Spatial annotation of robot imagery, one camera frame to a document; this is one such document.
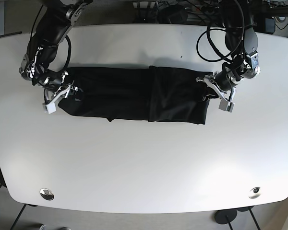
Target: shoe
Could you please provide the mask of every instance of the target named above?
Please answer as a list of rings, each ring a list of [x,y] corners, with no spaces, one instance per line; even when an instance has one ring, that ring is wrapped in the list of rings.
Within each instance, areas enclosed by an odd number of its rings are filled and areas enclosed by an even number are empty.
[[[42,224],[42,226],[39,227],[39,230],[46,230],[46,225]]]

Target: white table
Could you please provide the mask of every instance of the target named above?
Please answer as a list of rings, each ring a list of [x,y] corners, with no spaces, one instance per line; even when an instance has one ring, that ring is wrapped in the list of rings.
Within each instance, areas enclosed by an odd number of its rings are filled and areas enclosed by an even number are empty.
[[[184,25],[103,25],[70,31],[70,66],[221,70]],[[211,32],[226,53],[224,34]],[[0,167],[13,199],[64,209],[178,213],[288,197],[288,39],[258,34],[262,73],[237,88],[233,113],[208,108],[206,125],[43,112],[43,89],[18,73],[28,34],[0,39]],[[200,50],[216,58],[206,39]],[[63,42],[52,69],[65,62]],[[254,187],[262,194],[249,198]],[[55,198],[44,200],[39,191]]]

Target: metal grommet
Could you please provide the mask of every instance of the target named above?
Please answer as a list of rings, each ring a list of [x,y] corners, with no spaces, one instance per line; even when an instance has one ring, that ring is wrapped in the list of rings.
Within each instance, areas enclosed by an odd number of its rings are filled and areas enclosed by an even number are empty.
[[[54,199],[54,194],[47,188],[42,188],[39,191],[39,193],[42,196],[42,198],[44,198],[45,200],[53,200]]]
[[[249,192],[249,198],[250,198],[250,199],[255,199],[255,198],[259,197],[260,195],[261,195],[261,189],[260,189],[260,187],[253,188],[253,189]]]

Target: black garment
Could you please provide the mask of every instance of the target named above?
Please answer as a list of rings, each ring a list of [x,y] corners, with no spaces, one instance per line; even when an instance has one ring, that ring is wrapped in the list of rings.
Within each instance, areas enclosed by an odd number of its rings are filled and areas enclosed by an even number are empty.
[[[207,86],[196,82],[208,72],[150,66],[149,69],[76,67],[68,81],[83,90],[62,99],[70,115],[113,119],[204,124],[209,101]]]

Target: folded black fabric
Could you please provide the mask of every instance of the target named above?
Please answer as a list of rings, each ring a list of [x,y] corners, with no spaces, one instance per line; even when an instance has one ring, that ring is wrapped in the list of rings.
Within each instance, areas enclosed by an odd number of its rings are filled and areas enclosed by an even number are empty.
[[[75,67],[67,71],[68,81],[74,81],[83,91],[60,101],[59,107],[70,115],[104,117],[109,121],[205,124],[209,105],[205,100],[207,86],[195,79],[208,72],[154,66],[149,69]]]

